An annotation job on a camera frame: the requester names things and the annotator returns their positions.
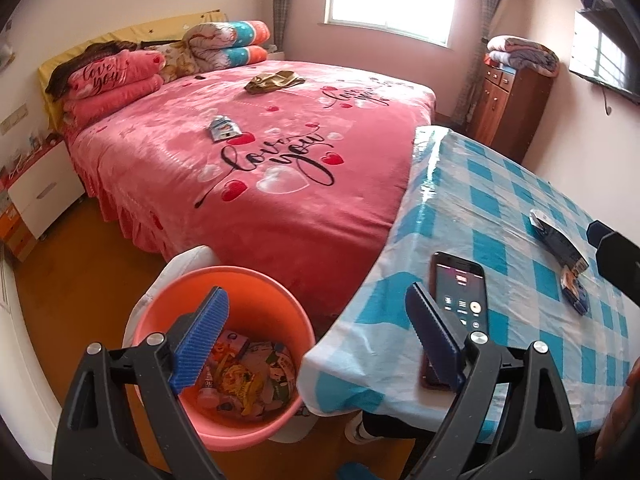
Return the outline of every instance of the blue and white checkered tablecloth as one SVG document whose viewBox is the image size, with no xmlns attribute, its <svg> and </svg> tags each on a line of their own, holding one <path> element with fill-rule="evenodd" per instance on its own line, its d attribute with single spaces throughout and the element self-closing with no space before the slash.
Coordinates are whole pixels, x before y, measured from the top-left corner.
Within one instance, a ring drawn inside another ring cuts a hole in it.
<svg viewBox="0 0 640 480">
<path fill-rule="evenodd" d="M 591 310 L 563 298 L 560 265 L 538 241 L 529 211 L 555 218 L 590 268 L 580 282 Z M 436 431 L 453 400 L 418 384 L 422 347 L 404 293 L 428 280 L 436 251 L 479 262 L 486 273 L 489 332 L 501 344 L 545 341 L 558 366 L 579 434 L 598 430 L 629 373 L 621 293 L 597 272 L 587 243 L 590 216 L 518 164 L 437 126 L 418 128 L 408 189 L 386 246 L 329 332 L 304 357 L 298 389 L 318 415 L 361 408 Z M 480 440 L 497 429 L 499 385 Z"/>
</svg>

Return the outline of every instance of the brown cabinet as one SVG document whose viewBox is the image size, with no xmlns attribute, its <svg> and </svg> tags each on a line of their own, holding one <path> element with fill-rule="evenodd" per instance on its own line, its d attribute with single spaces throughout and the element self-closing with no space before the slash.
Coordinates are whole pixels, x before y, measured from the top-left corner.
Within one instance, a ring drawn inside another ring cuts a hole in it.
<svg viewBox="0 0 640 480">
<path fill-rule="evenodd" d="M 522 162 L 545 110 L 552 83 L 553 79 L 528 68 L 514 74 L 486 67 L 469 136 L 515 162 Z"/>
</svg>

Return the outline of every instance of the shoe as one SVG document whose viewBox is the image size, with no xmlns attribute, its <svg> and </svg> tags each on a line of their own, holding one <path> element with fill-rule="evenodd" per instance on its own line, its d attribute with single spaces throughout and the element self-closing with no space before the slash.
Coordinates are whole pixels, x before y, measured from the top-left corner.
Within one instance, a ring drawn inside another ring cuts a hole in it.
<svg viewBox="0 0 640 480">
<path fill-rule="evenodd" d="M 381 436 L 372 436 L 364 430 L 362 425 L 362 412 L 358 412 L 347 425 L 344 427 L 344 436 L 352 444 L 361 446 L 362 444 L 368 444 L 374 440 L 381 440 Z"/>
</svg>

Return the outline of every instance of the metal bolt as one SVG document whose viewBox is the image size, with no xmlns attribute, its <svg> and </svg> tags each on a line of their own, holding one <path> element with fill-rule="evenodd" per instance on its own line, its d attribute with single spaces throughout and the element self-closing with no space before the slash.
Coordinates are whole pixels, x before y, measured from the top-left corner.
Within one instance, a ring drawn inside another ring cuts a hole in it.
<svg viewBox="0 0 640 480">
<path fill-rule="evenodd" d="M 474 343 L 476 343 L 478 345 L 483 345 L 484 343 L 489 341 L 489 338 L 486 336 L 486 334 L 484 334 L 482 332 L 472 332 L 471 333 L 471 341 L 473 341 Z"/>
<path fill-rule="evenodd" d="M 153 332 L 146 337 L 146 344 L 149 346 L 159 345 L 162 341 L 164 341 L 164 334 L 159 332 Z"/>
<path fill-rule="evenodd" d="M 536 341 L 535 343 L 533 343 L 533 349 L 541 354 L 546 354 L 547 352 L 549 352 L 549 347 L 544 341 Z"/>
<path fill-rule="evenodd" d="M 100 350 L 102 350 L 102 345 L 100 343 L 91 343 L 87 348 L 86 352 L 89 355 L 96 355 Z"/>
</svg>

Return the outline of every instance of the nightstand drawer handle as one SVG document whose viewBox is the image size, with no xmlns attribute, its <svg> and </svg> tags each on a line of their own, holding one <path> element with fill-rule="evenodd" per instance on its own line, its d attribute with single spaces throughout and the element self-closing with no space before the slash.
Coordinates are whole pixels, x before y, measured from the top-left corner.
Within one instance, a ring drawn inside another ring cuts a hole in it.
<svg viewBox="0 0 640 480">
<path fill-rule="evenodd" d="M 43 189 L 40 194 L 36 197 L 38 200 L 43 199 L 44 197 L 46 197 L 53 188 L 55 188 L 58 185 L 57 182 L 52 182 L 51 184 L 49 184 L 45 189 Z"/>
</svg>

